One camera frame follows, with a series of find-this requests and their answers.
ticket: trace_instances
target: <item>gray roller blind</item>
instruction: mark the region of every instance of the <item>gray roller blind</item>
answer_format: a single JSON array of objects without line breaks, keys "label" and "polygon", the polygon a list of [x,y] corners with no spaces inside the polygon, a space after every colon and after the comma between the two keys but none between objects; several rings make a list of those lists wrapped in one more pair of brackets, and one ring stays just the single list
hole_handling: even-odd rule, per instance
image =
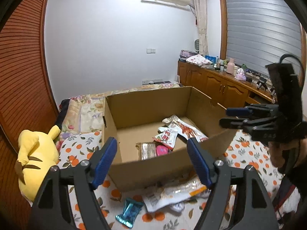
[{"label": "gray roller blind", "polygon": [[[263,74],[285,53],[301,58],[300,23],[283,0],[226,0],[226,6],[227,58]],[[299,74],[299,64],[287,60]]]}]

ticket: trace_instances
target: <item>human hand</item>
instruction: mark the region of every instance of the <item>human hand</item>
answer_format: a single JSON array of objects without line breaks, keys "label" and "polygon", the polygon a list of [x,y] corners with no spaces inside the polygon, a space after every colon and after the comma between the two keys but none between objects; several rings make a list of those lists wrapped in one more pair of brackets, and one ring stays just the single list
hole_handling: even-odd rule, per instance
[{"label": "human hand", "polygon": [[269,142],[271,162],[273,166],[275,166],[276,168],[283,167],[283,165],[285,164],[285,159],[282,157],[282,152],[284,150],[298,148],[299,141],[300,141],[300,154],[299,154],[296,164],[294,165],[294,167],[297,167],[300,164],[302,164],[302,162],[307,156],[307,139],[303,139],[303,140],[294,139],[287,144]]}]

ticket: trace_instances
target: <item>beige curtain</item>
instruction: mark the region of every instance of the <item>beige curtain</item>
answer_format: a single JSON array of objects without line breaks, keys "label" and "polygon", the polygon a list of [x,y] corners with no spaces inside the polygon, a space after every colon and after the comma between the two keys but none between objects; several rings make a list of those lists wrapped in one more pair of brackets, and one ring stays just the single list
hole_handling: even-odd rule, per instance
[{"label": "beige curtain", "polygon": [[194,0],[198,34],[199,34],[199,54],[208,55],[207,42],[207,2],[206,0]]}]

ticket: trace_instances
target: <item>cardboard box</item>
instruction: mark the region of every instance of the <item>cardboard box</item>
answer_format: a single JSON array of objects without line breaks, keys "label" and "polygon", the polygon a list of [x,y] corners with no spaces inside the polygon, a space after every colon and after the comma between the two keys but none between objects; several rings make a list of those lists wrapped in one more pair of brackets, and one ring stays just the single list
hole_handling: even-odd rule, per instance
[{"label": "cardboard box", "polygon": [[186,140],[180,136],[172,153],[139,161],[136,143],[153,141],[158,127],[164,126],[164,118],[175,114],[200,129],[209,137],[200,145],[213,157],[226,151],[236,133],[236,130],[219,126],[225,108],[219,104],[212,105],[210,97],[193,87],[111,95],[105,99],[104,106],[102,141],[110,136],[118,141],[109,175],[122,192],[146,187],[192,169]]}]

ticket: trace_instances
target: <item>teal wrapper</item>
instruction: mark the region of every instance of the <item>teal wrapper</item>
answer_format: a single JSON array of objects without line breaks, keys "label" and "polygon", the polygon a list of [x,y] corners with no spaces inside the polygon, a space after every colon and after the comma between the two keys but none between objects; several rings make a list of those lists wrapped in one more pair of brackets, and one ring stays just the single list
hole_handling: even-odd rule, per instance
[{"label": "teal wrapper", "polygon": [[125,200],[125,206],[122,211],[122,214],[116,215],[115,219],[118,220],[120,223],[126,225],[129,228],[133,227],[133,223],[136,219],[136,216],[142,209],[144,203],[137,202],[131,198],[127,198]]}]

